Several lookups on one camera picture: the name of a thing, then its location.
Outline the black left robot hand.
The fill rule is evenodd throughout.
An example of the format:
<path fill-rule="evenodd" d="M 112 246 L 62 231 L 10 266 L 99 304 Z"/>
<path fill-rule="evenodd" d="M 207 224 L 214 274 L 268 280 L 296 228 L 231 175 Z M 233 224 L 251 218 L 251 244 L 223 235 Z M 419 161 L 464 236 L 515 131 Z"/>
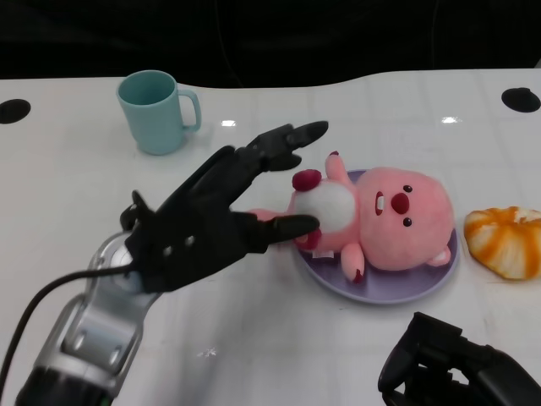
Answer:
<path fill-rule="evenodd" d="M 232 203 L 256 177 L 293 169 L 302 161 L 295 150 L 312 144 L 329 128 L 318 121 L 294 128 L 286 124 L 258 135 L 248 145 L 221 148 L 156 210 L 138 192 L 121 216 L 131 234 L 125 245 L 147 294 L 175 291 L 213 275 L 247 254 L 263 254 L 276 243 L 319 228 L 310 215 L 260 220 L 232 211 Z"/>

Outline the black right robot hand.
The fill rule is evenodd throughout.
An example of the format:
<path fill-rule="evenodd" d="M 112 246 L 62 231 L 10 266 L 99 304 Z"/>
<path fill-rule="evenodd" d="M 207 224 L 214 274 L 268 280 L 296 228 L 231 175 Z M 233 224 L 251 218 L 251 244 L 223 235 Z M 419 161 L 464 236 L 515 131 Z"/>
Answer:
<path fill-rule="evenodd" d="M 392 349 L 378 390 L 387 405 L 540 404 L 540 385 L 510 355 L 421 312 Z"/>

